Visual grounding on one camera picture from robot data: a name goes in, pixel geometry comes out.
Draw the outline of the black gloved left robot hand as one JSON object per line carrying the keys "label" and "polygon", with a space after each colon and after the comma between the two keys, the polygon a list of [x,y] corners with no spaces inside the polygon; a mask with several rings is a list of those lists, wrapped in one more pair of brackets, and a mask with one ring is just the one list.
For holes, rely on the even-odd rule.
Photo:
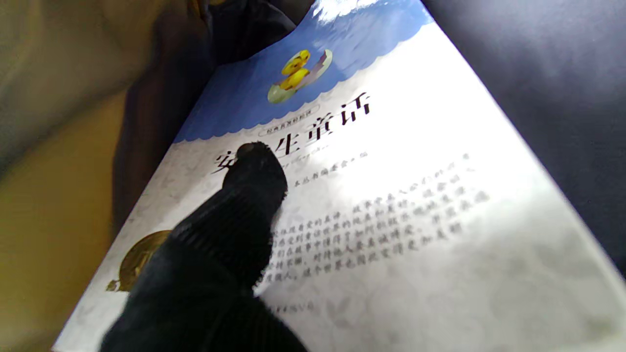
{"label": "black gloved left robot hand", "polygon": [[244,143],[222,187],[144,265],[101,352],[304,352],[253,287],[272,254],[288,181],[271,148]]}

